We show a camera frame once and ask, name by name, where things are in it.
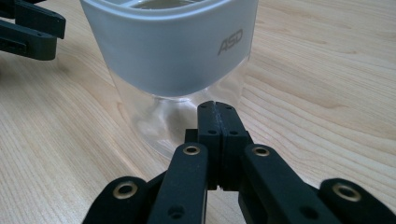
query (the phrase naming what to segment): black bracket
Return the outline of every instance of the black bracket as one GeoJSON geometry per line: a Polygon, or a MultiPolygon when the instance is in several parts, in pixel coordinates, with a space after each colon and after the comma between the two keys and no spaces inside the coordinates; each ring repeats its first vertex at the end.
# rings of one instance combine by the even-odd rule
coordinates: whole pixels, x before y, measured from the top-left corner
{"type": "Polygon", "coordinates": [[[0,0],[0,50],[48,61],[55,58],[57,38],[64,38],[66,20],[56,12],[35,6],[43,0],[0,0]]]}
{"type": "Polygon", "coordinates": [[[204,223],[206,192],[239,191],[247,223],[396,223],[360,186],[325,180],[314,189],[268,146],[253,144],[236,110],[198,106],[198,129],[186,131],[168,170],[146,183],[125,176],[93,202],[84,223],[204,223]]]}

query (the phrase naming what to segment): wooden surface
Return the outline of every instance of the wooden surface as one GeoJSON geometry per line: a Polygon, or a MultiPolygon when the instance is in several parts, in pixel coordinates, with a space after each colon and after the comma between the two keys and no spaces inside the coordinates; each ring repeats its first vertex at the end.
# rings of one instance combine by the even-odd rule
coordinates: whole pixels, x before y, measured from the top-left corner
{"type": "MultiPolygon", "coordinates": [[[[151,179],[168,159],[123,119],[79,1],[54,61],[0,52],[0,223],[79,223],[122,175],[151,179]]],[[[343,177],[396,211],[396,2],[260,1],[239,114],[318,186],[343,177]]],[[[242,223],[235,194],[209,195],[208,223],[242,223]]]]}

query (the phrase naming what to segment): translucent cup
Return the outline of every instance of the translucent cup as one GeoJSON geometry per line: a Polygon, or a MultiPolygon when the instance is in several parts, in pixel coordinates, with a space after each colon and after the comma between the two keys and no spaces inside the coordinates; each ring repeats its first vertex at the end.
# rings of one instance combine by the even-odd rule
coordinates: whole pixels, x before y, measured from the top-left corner
{"type": "Polygon", "coordinates": [[[196,106],[237,106],[258,0],[80,0],[131,128],[171,157],[196,106]]]}

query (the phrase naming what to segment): asd logo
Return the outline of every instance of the asd logo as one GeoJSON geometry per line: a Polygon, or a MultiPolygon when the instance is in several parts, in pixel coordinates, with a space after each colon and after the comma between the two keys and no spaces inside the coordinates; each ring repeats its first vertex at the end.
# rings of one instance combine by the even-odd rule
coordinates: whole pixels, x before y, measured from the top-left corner
{"type": "Polygon", "coordinates": [[[224,39],[223,42],[221,43],[218,56],[223,51],[227,51],[228,49],[231,49],[233,46],[235,46],[242,39],[243,35],[244,35],[244,31],[240,29],[236,33],[230,35],[230,37],[224,39]]]}

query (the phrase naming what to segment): cup rim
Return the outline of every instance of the cup rim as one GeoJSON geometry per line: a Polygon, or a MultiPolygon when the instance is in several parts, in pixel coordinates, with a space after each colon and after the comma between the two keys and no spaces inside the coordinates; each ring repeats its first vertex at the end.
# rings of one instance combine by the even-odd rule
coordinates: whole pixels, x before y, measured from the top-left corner
{"type": "Polygon", "coordinates": [[[234,0],[204,0],[182,7],[143,9],[128,7],[123,4],[110,3],[106,0],[80,0],[94,7],[100,8],[104,12],[118,15],[129,19],[146,21],[163,21],[185,18],[200,14],[205,11],[214,10],[223,5],[229,4],[234,0]]]}

